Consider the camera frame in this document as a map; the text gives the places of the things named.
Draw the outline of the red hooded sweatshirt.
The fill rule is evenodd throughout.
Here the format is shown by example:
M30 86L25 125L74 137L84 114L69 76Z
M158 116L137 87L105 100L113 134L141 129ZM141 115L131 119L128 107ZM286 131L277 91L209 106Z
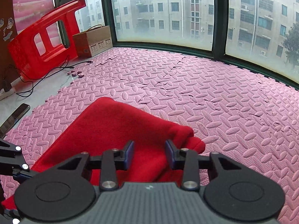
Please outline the red hooded sweatshirt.
M52 143L32 169L43 172L81 152L99 156L109 149L122 149L134 141L132 163L127 171L118 171L118 181L177 182L181 170L171 170L165 155L165 142L177 148L203 153L205 143L188 126L169 122L111 98L99 98Z

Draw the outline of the black smartphone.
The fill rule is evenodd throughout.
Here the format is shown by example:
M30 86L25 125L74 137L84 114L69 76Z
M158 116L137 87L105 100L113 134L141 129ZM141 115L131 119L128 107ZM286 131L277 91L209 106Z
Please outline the black smartphone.
M16 125L16 123L29 111L28 104L21 104L1 125L1 139Z

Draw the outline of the pink foam floor mat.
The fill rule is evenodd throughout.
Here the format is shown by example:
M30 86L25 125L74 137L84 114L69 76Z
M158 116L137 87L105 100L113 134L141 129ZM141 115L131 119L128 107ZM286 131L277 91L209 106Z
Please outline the pink foam floor mat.
M187 125L206 144L281 185L281 223L298 223L298 91L246 69L178 53L113 48L73 69L6 140L34 162L100 97Z

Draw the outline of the loose pink mat pieces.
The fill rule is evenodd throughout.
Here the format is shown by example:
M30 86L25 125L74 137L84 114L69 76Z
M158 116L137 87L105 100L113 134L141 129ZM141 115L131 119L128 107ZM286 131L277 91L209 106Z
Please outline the loose pink mat pieces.
M67 75L70 75L72 77L76 77L77 76L78 78L82 78L82 77L84 77L84 72L82 70L72 69L69 72L67 72Z

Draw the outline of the red plastic stool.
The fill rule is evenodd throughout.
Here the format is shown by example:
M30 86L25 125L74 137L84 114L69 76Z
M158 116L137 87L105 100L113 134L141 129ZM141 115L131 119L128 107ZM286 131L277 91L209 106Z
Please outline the red plastic stool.
M8 51L24 79L37 80L65 60L78 57L73 35L79 33L75 11L86 6L85 0L73 0L55 8L24 29L8 44ZM70 46L53 46L47 28L62 21Z

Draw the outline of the brown cardboard box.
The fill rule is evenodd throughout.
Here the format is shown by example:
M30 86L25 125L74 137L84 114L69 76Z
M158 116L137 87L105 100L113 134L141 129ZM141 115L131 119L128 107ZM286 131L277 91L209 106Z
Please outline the brown cardboard box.
M113 47L110 27L101 24L73 35L78 57L91 58Z

